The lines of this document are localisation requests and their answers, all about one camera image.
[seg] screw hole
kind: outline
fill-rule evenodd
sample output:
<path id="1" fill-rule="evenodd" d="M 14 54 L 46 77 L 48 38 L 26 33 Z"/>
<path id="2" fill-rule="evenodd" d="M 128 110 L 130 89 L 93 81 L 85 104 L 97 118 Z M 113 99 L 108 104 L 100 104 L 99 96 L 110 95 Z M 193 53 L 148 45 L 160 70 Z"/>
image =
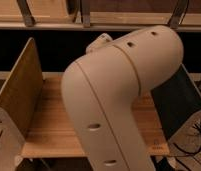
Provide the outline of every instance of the screw hole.
<path id="1" fill-rule="evenodd" d="M 135 44 L 132 43 L 132 42 L 128 42 L 127 45 L 128 45 L 129 47 L 134 47 L 134 46 L 135 46 Z"/>
<path id="2" fill-rule="evenodd" d="M 151 34 L 152 34 L 153 36 L 157 36 L 157 35 L 158 35 L 158 33 L 155 32 L 155 31 L 152 31 Z"/>
<path id="3" fill-rule="evenodd" d="M 117 164 L 116 160 L 106 160 L 106 161 L 104 161 L 104 165 L 108 166 L 108 167 L 114 166 L 116 164 Z"/>
<path id="4" fill-rule="evenodd" d="M 101 125 L 98 123 L 95 124 L 90 124 L 88 126 L 89 131 L 97 131 L 98 129 L 100 129 Z"/>

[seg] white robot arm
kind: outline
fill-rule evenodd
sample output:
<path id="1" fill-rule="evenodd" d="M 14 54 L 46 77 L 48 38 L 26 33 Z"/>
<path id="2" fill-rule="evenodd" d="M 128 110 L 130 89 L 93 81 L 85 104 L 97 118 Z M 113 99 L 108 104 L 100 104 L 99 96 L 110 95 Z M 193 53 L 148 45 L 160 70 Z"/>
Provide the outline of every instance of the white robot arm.
<path id="1" fill-rule="evenodd" d="M 66 69 L 64 105 L 95 171 L 155 170 L 131 105 L 169 79 L 182 57 L 178 35 L 155 26 L 107 43 Z"/>

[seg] cable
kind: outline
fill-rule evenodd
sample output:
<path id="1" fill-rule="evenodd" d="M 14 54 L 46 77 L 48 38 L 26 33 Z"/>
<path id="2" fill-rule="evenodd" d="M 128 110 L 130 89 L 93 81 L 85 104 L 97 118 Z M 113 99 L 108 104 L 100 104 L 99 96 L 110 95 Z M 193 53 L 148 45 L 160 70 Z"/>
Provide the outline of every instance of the cable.
<path id="1" fill-rule="evenodd" d="M 200 136 L 201 136 L 201 119 L 200 119 L 200 123 L 198 124 L 194 124 L 192 126 L 192 128 L 196 129 L 199 131 Z M 188 171 L 190 171 L 190 168 L 185 165 L 182 161 L 180 161 L 179 159 L 177 159 L 177 157 L 192 157 L 200 166 L 201 166 L 201 162 L 195 157 L 196 154 L 201 152 L 201 145 L 200 147 L 195 151 L 195 152 L 189 152 L 184 150 L 183 148 L 179 147 L 176 143 L 173 143 L 174 146 L 181 152 L 183 152 L 185 155 L 180 155 L 180 156 L 170 156 L 170 157 L 175 157 L 175 159 L 177 160 L 178 163 L 180 163 L 184 168 L 186 168 Z"/>
<path id="2" fill-rule="evenodd" d="M 182 161 L 180 161 L 179 159 L 177 159 L 177 162 L 180 163 L 187 171 L 192 171 L 188 166 L 186 166 Z"/>
<path id="3" fill-rule="evenodd" d="M 192 156 L 192 158 L 201 166 L 201 162 L 194 156 Z"/>
<path id="4" fill-rule="evenodd" d="M 199 128 L 199 126 L 198 125 L 195 125 L 195 127 L 193 127 L 194 129 L 197 129 L 198 131 L 199 131 L 199 133 L 200 133 L 200 136 L 201 136 L 201 129 Z M 196 154 L 198 154 L 200 151 L 201 151 L 201 145 L 200 145 L 200 147 L 196 150 L 196 151 L 194 151 L 194 152 L 191 152 L 191 151 L 186 151 L 186 150 L 184 150 L 183 148 L 181 148 L 179 145 L 177 145 L 177 143 L 173 143 L 174 144 L 174 146 L 179 150 L 179 151 L 181 151 L 181 152 L 183 152 L 183 153 L 185 153 L 185 154 L 188 154 L 188 155 L 196 155 Z"/>

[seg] wooden surface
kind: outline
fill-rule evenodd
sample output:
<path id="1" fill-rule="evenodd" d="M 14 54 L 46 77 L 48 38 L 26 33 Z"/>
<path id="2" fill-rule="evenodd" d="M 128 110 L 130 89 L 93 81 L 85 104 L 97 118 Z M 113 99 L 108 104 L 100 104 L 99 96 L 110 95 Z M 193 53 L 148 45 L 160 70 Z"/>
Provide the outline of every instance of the wooden surface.
<path id="1" fill-rule="evenodd" d="M 172 13 L 91 12 L 94 24 L 167 24 Z M 201 25 L 201 14 L 186 14 L 182 25 Z"/>
<path id="2" fill-rule="evenodd" d="M 17 127 L 27 134 L 42 84 L 36 45 L 29 39 L 0 90 L 0 119 L 14 132 Z"/>
<path id="3" fill-rule="evenodd" d="M 61 77 L 49 78 L 44 82 L 22 149 L 22 156 L 25 158 L 85 156 L 63 107 L 60 79 Z M 137 103 L 138 105 L 133 105 L 133 111 L 149 153 L 168 154 L 168 146 L 150 96 L 145 96 Z"/>
<path id="4" fill-rule="evenodd" d="M 71 22 L 77 8 L 68 13 L 64 0 L 27 0 L 36 22 Z M 20 9 L 15 0 L 0 0 L 0 21 L 22 21 Z"/>
<path id="5" fill-rule="evenodd" d="M 90 1 L 92 12 L 171 13 L 177 0 L 95 0 Z M 189 13 L 201 13 L 201 0 L 190 0 Z"/>

